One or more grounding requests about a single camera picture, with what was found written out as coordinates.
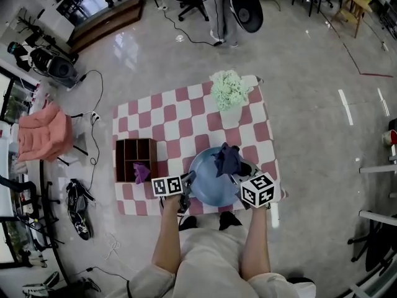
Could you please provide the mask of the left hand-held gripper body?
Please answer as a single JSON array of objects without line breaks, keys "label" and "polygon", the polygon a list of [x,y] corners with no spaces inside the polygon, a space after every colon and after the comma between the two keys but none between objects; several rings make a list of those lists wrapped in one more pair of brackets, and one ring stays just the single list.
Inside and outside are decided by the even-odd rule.
[{"label": "left hand-held gripper body", "polygon": [[151,180],[152,190],[155,197],[165,199],[169,196],[180,195],[179,212],[186,212],[190,207],[190,183],[187,176],[167,176]]}]

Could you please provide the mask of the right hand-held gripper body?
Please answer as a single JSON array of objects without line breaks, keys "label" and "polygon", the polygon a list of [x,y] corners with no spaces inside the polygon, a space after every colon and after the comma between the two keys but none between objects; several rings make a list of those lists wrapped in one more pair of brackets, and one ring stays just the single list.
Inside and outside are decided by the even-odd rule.
[{"label": "right hand-held gripper body", "polygon": [[276,194],[275,182],[269,173],[259,174],[241,183],[240,190],[242,200],[255,208],[270,203]]}]

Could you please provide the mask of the big light blue plate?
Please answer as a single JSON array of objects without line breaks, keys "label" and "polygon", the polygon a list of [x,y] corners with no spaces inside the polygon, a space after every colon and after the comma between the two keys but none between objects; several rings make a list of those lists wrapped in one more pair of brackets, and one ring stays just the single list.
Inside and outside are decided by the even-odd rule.
[{"label": "big light blue plate", "polygon": [[200,202],[213,207],[226,207],[238,202],[240,185],[235,185],[231,175],[216,177],[216,167],[212,154],[220,147],[208,148],[200,152],[190,165],[189,171],[196,172],[196,179],[191,185],[194,197]]}]

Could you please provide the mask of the dark blue cloth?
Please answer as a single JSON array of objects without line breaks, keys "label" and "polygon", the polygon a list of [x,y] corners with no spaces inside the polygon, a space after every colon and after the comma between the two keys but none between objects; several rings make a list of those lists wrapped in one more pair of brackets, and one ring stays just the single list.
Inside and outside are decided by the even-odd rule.
[{"label": "dark blue cloth", "polygon": [[212,156],[215,159],[216,177],[220,177],[223,174],[232,175],[241,172],[241,160],[238,146],[229,146],[224,142],[220,150],[212,154]]}]

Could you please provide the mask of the person's right forearm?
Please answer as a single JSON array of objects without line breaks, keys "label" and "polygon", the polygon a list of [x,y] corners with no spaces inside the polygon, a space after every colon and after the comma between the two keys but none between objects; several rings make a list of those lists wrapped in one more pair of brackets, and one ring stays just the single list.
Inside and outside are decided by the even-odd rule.
[{"label": "person's right forearm", "polygon": [[270,272],[267,242],[267,209],[253,208],[248,236],[241,258],[241,277],[251,278]]}]

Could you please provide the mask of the person's left forearm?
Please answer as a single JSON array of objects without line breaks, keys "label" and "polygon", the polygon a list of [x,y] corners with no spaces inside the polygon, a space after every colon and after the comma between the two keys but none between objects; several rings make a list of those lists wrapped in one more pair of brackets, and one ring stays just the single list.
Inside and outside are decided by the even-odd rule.
[{"label": "person's left forearm", "polygon": [[152,263],[171,274],[176,274],[181,263],[181,245],[177,212],[180,195],[169,196],[164,204],[161,228],[154,249]]}]

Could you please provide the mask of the purple cloth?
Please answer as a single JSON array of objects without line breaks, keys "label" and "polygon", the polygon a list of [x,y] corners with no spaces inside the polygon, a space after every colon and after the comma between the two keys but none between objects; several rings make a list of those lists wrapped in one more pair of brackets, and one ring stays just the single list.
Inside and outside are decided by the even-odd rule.
[{"label": "purple cloth", "polygon": [[134,162],[133,169],[136,184],[144,183],[151,173],[150,169],[144,163],[140,162]]}]

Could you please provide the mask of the brown wooden compartment box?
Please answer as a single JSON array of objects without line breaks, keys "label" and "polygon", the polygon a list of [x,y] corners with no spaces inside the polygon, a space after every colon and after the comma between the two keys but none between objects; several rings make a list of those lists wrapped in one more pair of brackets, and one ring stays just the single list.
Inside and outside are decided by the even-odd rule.
[{"label": "brown wooden compartment box", "polygon": [[152,138],[127,138],[115,141],[115,179],[119,183],[135,183],[138,170],[135,164],[142,164],[149,170],[143,182],[158,177],[157,142]]}]

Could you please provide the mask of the person's right black shoe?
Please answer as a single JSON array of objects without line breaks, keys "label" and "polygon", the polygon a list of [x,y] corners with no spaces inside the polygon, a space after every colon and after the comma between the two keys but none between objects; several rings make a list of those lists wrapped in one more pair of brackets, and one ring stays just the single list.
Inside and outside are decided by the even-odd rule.
[{"label": "person's right black shoe", "polygon": [[220,215],[220,226],[219,231],[224,231],[229,227],[238,227],[242,226],[242,223],[239,219],[234,215],[234,213],[230,211],[222,212]]}]

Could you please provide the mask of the person's black shoe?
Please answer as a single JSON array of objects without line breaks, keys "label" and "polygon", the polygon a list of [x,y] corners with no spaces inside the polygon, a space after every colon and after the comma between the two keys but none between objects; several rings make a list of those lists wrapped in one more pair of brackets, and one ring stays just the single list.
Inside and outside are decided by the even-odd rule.
[{"label": "person's black shoe", "polygon": [[189,216],[187,217],[179,226],[179,231],[184,231],[188,230],[191,228],[197,228],[197,218],[195,216]]},{"label": "person's black shoe", "polygon": [[220,226],[219,231],[224,231],[229,227],[238,227],[242,226],[242,223],[239,219],[234,215],[234,213],[230,211],[222,212],[220,215]]}]

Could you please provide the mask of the person's left black shoe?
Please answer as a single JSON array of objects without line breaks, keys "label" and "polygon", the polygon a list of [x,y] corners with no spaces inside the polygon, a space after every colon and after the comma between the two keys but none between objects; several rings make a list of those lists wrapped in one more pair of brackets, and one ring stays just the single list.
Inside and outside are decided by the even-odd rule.
[{"label": "person's left black shoe", "polygon": [[197,228],[197,218],[195,216],[189,216],[187,217],[179,226],[179,231],[184,231],[188,230],[191,228]]}]

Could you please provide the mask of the pink checkered tablecloth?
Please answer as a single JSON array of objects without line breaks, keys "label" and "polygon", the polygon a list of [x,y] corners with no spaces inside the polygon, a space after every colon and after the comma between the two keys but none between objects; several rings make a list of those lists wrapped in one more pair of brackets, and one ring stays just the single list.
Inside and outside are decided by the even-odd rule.
[{"label": "pink checkered tablecloth", "polygon": [[[158,177],[186,173],[194,158],[207,148],[224,142],[236,145],[243,158],[278,181],[279,165],[265,103],[257,76],[244,76],[252,86],[243,104],[239,126],[225,130],[220,111],[210,94],[211,82],[166,91],[118,106],[113,119],[115,141],[152,138],[157,142]],[[151,183],[119,183],[115,179],[118,211],[123,215],[159,215],[160,202]]]}]

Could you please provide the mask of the person's beige shorts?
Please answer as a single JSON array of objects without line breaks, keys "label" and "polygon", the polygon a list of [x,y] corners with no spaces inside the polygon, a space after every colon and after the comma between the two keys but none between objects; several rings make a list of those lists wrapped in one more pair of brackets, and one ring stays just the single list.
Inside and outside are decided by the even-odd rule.
[{"label": "person's beige shorts", "polygon": [[106,298],[315,298],[312,282],[292,284],[277,273],[245,281],[239,259],[246,236],[242,226],[185,230],[176,274],[151,264]]}]

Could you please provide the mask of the pale green flower bouquet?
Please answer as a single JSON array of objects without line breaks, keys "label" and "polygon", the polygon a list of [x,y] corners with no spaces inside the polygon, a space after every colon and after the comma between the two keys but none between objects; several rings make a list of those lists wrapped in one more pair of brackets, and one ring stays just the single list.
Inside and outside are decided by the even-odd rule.
[{"label": "pale green flower bouquet", "polygon": [[248,101],[252,86],[248,86],[234,70],[219,71],[209,78],[213,83],[210,94],[219,111],[228,111]]}]

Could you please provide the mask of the black backpack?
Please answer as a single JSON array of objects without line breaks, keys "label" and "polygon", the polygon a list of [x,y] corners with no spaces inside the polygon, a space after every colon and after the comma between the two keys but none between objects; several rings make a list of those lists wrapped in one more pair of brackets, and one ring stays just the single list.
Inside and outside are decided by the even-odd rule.
[{"label": "black backpack", "polygon": [[91,238],[91,228],[86,218],[87,202],[94,202],[95,199],[77,179],[70,179],[66,192],[69,219],[77,234],[87,241]]},{"label": "black backpack", "polygon": [[67,59],[44,48],[34,48],[29,53],[30,66],[68,89],[78,83],[78,72]]},{"label": "black backpack", "polygon": [[231,10],[240,27],[247,33],[257,32],[264,16],[260,0],[230,0]]}]

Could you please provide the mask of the white desk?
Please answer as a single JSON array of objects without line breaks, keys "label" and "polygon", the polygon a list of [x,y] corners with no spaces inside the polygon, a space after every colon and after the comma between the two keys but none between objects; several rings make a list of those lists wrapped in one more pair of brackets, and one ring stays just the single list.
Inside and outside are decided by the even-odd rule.
[{"label": "white desk", "polygon": [[[391,164],[360,168],[359,173],[367,174],[367,173],[385,173],[385,172],[397,171],[397,155],[390,156],[388,160],[391,162]],[[397,218],[391,216],[386,216],[386,215],[381,215],[381,214],[376,214],[373,212],[361,210],[359,212],[359,217],[369,219],[374,222],[380,222],[382,224],[397,227]]]}]

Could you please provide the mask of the pink cushioned folding chair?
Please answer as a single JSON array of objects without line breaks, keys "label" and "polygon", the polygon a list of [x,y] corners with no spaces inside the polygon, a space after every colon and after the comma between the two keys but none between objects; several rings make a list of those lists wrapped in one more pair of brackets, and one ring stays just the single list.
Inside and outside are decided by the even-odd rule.
[{"label": "pink cushioned folding chair", "polygon": [[72,120],[54,102],[33,114],[19,119],[18,161],[58,160],[71,149],[77,149],[84,155],[88,153],[74,144]]}]

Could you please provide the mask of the red and white bucket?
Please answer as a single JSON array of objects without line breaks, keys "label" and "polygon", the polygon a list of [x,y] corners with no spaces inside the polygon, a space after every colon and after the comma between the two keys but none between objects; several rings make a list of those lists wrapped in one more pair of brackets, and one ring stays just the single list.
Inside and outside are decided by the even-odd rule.
[{"label": "red and white bucket", "polygon": [[391,129],[387,132],[384,132],[381,136],[381,142],[386,147],[392,147],[393,145],[397,145],[397,131]]}]

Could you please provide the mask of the dark wooden platform step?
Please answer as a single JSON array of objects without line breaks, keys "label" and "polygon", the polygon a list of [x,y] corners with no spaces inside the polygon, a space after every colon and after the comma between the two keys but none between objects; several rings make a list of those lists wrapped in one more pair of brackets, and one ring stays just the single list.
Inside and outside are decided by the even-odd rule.
[{"label": "dark wooden platform step", "polygon": [[68,41],[71,53],[79,53],[102,38],[141,19],[145,0],[126,0],[75,28]]}]

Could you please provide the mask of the light wooden table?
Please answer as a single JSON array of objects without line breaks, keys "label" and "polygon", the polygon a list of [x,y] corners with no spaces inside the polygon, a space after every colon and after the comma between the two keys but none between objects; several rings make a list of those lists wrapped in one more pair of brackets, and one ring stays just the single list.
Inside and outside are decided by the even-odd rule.
[{"label": "light wooden table", "polygon": [[342,0],[342,4],[333,15],[330,22],[343,18],[346,22],[354,24],[354,38],[357,38],[364,14],[372,12],[372,8],[366,0]]}]

